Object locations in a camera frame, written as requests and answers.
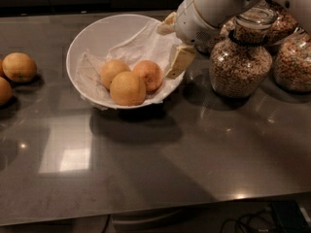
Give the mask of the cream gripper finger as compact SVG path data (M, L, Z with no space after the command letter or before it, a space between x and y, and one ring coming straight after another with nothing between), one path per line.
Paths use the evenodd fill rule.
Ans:
M164 71L164 76L175 80L182 75L191 65L196 57L196 51L193 46L174 45L170 51L169 63Z
M169 14L165 20L157 27L156 32L159 35L171 34L175 31L176 12Z

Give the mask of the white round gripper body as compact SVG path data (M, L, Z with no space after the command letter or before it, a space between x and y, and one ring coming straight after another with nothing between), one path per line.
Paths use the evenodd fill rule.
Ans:
M176 36L185 44L205 47L220 31L224 0L184 0L178 7Z

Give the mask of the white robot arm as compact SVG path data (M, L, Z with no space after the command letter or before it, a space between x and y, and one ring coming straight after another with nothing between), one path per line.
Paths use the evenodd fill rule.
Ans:
M262 0L184 0L157 28L160 35L174 33L182 45L172 50L164 76L179 77L196 50L205 52L223 25ZM311 32L311 0L272 0L286 9L302 28Z

